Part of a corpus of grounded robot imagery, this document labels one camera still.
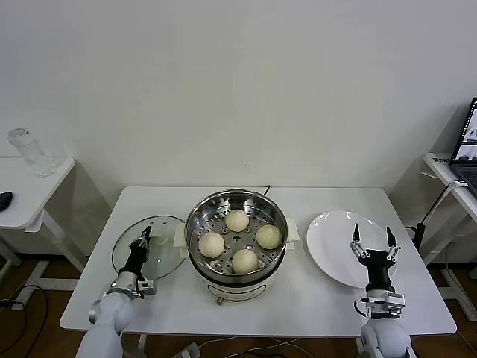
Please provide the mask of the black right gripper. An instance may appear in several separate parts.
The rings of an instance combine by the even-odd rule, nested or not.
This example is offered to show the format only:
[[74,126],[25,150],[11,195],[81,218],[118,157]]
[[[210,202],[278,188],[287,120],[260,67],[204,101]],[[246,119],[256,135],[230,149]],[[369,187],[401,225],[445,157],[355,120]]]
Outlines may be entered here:
[[350,248],[359,262],[367,268],[368,284],[366,290],[394,290],[388,269],[397,261],[397,254],[402,249],[397,245],[391,228],[386,228],[389,251],[367,250],[361,244],[358,224],[355,223]]

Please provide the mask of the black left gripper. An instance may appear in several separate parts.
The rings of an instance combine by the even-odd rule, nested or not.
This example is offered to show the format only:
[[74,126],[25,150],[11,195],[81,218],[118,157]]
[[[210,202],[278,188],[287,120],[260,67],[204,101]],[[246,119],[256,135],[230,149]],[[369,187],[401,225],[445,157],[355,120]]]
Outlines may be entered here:
[[119,269],[119,274],[130,272],[136,276],[142,276],[142,267],[148,261],[151,231],[152,227],[147,226],[139,237],[130,244],[130,255],[125,265]]

